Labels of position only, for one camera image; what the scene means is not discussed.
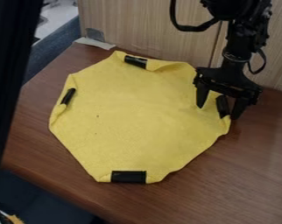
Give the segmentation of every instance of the black clip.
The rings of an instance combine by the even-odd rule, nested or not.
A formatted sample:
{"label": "black clip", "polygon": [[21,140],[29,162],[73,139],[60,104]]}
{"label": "black clip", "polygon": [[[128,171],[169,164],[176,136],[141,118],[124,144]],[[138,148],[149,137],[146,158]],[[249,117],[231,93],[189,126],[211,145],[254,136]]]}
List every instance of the black clip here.
{"label": "black clip", "polygon": [[111,182],[146,184],[146,171],[113,171]]}
{"label": "black clip", "polygon": [[73,98],[74,93],[75,93],[75,88],[69,88],[67,94],[63,97],[61,104],[68,105],[68,103],[71,101],[71,98]]}
{"label": "black clip", "polygon": [[131,64],[135,67],[141,67],[143,69],[146,69],[147,59],[135,58],[135,57],[126,55],[124,57],[124,62]]}

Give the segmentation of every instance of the beige wall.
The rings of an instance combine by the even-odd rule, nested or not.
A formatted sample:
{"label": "beige wall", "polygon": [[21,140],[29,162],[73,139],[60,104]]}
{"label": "beige wall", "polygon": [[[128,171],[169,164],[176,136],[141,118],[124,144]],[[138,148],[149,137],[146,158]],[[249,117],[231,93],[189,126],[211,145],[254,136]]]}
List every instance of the beige wall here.
{"label": "beige wall", "polygon": [[[163,60],[183,60],[191,65],[219,65],[225,46],[226,24],[201,33],[177,31],[169,18],[169,0],[80,0],[82,34],[85,28],[104,33],[105,40],[124,49]],[[198,0],[179,0],[177,15],[181,24],[198,25],[210,19]],[[273,1],[267,68],[248,76],[257,83],[282,90],[282,0]],[[258,56],[253,67],[261,61]]]}

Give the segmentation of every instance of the wooden table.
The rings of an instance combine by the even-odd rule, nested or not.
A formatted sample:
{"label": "wooden table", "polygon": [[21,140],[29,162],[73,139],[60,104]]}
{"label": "wooden table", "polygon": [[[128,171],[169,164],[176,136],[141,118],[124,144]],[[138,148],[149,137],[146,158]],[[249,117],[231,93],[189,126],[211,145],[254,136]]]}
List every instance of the wooden table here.
{"label": "wooden table", "polygon": [[282,224],[282,93],[265,90],[227,136],[153,185],[96,183],[47,128],[66,77],[112,51],[74,44],[25,84],[3,168],[111,223]]}

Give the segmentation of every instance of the cloth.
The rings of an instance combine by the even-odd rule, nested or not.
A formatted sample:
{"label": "cloth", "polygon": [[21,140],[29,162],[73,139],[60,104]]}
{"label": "cloth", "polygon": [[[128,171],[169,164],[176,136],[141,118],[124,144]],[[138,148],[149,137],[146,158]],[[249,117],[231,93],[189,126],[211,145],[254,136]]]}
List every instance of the cloth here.
{"label": "cloth", "polygon": [[[145,172],[147,184],[178,171],[229,131],[215,99],[195,104],[195,70],[184,62],[125,63],[126,53],[67,77],[49,129],[99,182],[113,171]],[[69,89],[74,96],[61,103]]]}

